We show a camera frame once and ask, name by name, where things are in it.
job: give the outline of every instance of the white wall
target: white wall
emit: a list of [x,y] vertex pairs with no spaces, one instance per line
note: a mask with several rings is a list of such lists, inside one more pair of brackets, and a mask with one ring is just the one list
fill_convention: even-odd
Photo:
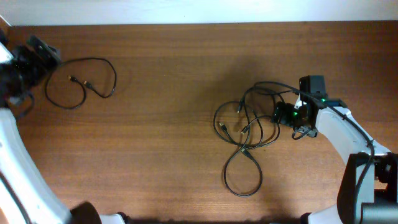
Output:
[[397,20],[398,0],[0,0],[12,26]]

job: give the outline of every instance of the brown tabletop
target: brown tabletop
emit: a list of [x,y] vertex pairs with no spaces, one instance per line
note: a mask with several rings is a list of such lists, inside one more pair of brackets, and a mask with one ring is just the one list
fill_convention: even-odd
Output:
[[[114,95],[88,92],[73,111],[45,100],[18,123],[24,144],[51,189],[68,207],[84,200],[100,213],[190,221],[295,218],[336,203],[345,166],[324,136],[279,140],[252,152],[264,183],[249,198],[231,194],[221,171],[236,149],[220,140],[213,113],[238,100],[255,82],[298,87],[299,78],[324,75],[331,98],[341,98],[379,143],[398,152],[398,22],[299,22],[154,26],[13,27],[12,45],[35,34],[60,49],[63,59],[108,58],[118,71]],[[110,91],[106,64],[82,62],[54,74],[50,96],[76,103],[74,75]],[[286,95],[294,103],[296,96]],[[270,113],[270,99],[251,103]],[[234,137],[234,108],[223,121]],[[272,125],[263,122],[271,134]],[[231,185],[250,191],[256,167],[238,156],[228,168]]]

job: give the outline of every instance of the wooden table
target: wooden table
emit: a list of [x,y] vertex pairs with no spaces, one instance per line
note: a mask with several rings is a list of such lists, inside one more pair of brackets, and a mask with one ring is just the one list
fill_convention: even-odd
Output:
[[[398,22],[9,31],[12,44],[24,43],[29,34],[58,47],[63,59],[106,57],[118,71],[114,96],[103,100],[89,92],[74,111],[54,107],[37,87],[35,109],[18,124],[44,179],[71,208],[88,200],[100,213],[123,211],[135,219],[271,221],[333,205],[342,160],[324,136],[294,141],[290,128],[282,128],[275,144],[252,153],[264,176],[256,195],[239,198],[225,188],[221,171],[236,148],[214,133],[213,113],[261,80],[298,86],[300,77],[324,75],[329,95],[341,98],[372,137],[398,152]],[[71,65],[49,87],[61,103],[72,105],[81,97],[69,74],[102,92],[112,86],[105,64]],[[286,100],[293,103],[295,97]],[[267,98],[253,102],[271,110]],[[237,118],[228,108],[218,120],[238,136]],[[272,125],[265,126],[270,133]],[[237,190],[257,184],[256,167],[243,156],[228,171]]]

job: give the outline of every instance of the white background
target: white background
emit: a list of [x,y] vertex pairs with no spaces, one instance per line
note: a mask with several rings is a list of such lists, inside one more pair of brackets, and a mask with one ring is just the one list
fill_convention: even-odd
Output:
[[12,26],[398,19],[398,0],[0,0]]

